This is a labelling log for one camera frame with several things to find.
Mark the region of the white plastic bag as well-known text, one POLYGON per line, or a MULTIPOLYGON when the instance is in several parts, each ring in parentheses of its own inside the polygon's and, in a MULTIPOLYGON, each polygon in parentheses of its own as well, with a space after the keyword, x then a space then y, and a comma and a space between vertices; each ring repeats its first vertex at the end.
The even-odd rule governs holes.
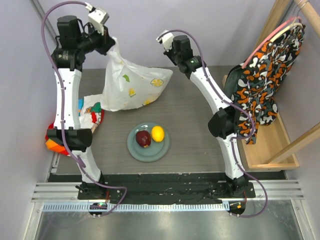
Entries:
POLYGON ((104 88, 100 104, 111 112, 133 110, 156 101, 168 85, 173 71, 137 65, 123 58, 117 38, 108 51, 104 88))

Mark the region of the colourful rainbow cartoon cloth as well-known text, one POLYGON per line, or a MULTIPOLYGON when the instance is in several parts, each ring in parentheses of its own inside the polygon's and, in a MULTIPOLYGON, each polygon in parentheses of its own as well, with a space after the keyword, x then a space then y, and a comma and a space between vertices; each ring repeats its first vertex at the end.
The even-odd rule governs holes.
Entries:
MULTIPOLYGON (((78 100, 78 117, 82 129, 91 129, 93 133, 104 119, 104 110, 101 108, 102 94, 87 95, 78 100)), ((45 135, 45 145, 48 150, 69 157, 69 153, 61 144, 56 143, 45 135)))

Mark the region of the yellow fake lemon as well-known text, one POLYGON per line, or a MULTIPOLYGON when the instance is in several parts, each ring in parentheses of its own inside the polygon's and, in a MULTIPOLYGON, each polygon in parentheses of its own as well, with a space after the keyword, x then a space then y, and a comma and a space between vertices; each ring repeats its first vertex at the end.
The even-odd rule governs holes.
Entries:
POLYGON ((164 140, 165 138, 165 130, 162 126, 156 125, 151 129, 151 137, 152 139, 160 143, 164 140))

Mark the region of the grey-blue round plate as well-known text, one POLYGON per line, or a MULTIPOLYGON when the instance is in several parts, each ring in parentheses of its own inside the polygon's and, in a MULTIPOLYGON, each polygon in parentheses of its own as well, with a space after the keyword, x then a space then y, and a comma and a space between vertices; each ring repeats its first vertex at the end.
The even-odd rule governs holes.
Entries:
POLYGON ((153 122, 140 123, 127 137, 127 149, 132 157, 144 163, 155 162, 168 152, 171 139, 168 131, 153 122))

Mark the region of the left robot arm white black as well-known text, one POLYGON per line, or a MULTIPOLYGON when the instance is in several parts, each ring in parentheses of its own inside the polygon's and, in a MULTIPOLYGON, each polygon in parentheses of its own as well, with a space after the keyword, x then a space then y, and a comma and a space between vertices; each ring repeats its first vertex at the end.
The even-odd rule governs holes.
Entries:
POLYGON ((79 87, 86 54, 93 51, 106 55, 116 42, 109 36, 107 27, 98 32, 91 23, 88 31, 74 15, 57 20, 58 44, 51 55, 57 86, 57 107, 53 128, 47 130, 50 140, 64 147, 81 172, 77 186, 81 199, 100 200, 107 194, 104 175, 97 167, 91 144, 93 133, 82 128, 79 118, 79 87))

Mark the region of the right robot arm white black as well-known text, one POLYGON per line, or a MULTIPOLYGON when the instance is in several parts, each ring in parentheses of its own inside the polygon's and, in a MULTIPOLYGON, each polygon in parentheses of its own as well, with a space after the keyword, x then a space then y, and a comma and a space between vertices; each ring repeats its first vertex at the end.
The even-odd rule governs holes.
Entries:
POLYGON ((213 116, 208 122, 209 132, 217 139, 225 166, 225 192, 233 198, 245 191, 249 184, 240 162, 237 143, 236 117, 240 111, 223 93, 210 74, 201 55, 194 55, 187 35, 167 33, 158 42, 164 46, 164 54, 181 73, 200 90, 208 102, 213 116))

